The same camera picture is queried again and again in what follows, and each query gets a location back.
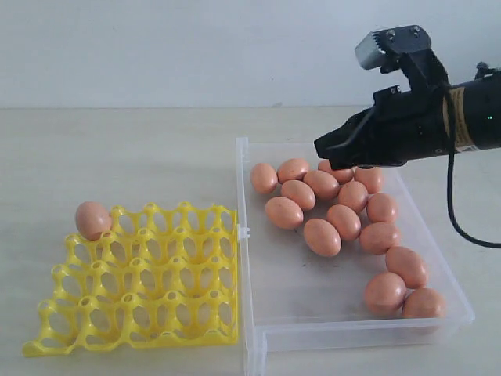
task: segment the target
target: egg tray cup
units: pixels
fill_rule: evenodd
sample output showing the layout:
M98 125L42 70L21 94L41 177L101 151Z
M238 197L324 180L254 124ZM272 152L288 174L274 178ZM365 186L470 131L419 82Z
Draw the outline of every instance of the egg tray cup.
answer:
M66 238L67 260L52 269L52 297L38 305L40 331L23 354L236 343L236 211L185 201L172 211L116 206L110 215L112 229L98 240Z

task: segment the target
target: robotic arm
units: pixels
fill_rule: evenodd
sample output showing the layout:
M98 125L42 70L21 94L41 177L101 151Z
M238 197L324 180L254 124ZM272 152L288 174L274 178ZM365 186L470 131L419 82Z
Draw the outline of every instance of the robotic arm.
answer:
M477 65L473 81L451 86L431 40L417 25L369 33L355 54L364 69L382 74L401 70L409 92L390 88L374 93L371 108L315 141L318 156L332 169L402 166L407 161L449 156L447 209L464 239L487 248L501 243L479 240L456 221L452 180L456 153L501 147L501 70Z

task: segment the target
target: screw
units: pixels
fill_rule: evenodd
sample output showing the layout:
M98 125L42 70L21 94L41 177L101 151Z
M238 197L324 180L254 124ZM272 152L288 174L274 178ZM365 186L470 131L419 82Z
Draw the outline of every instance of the screw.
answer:
M393 29L388 30L386 32L386 36L388 37L390 42L393 42L393 40L395 39L395 30L393 30Z

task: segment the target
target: white wall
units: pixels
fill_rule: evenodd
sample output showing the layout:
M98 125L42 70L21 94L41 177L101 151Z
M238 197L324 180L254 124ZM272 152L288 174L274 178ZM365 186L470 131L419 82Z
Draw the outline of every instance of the white wall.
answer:
M377 27L421 24L451 81L501 63L499 0L0 0L0 107L372 103Z

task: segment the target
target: yellow egg tray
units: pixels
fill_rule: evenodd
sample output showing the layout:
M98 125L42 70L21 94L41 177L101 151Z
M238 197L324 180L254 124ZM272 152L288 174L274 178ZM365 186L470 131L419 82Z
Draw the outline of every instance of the yellow egg tray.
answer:
M236 211L150 203L110 215L98 240L66 238L67 260L52 269L52 298L38 305L40 331L23 354L236 343Z

